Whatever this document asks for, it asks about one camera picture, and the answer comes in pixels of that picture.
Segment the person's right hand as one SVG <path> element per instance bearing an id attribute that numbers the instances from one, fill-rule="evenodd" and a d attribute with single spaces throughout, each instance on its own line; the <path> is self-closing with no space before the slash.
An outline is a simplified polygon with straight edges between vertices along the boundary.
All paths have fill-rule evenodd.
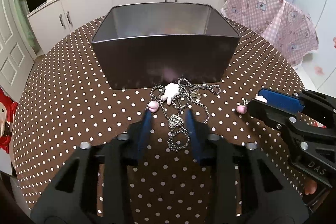
<path id="1" fill-rule="evenodd" d="M 305 195 L 314 194 L 317 190 L 317 183 L 311 178 L 307 178 L 304 184 Z"/>

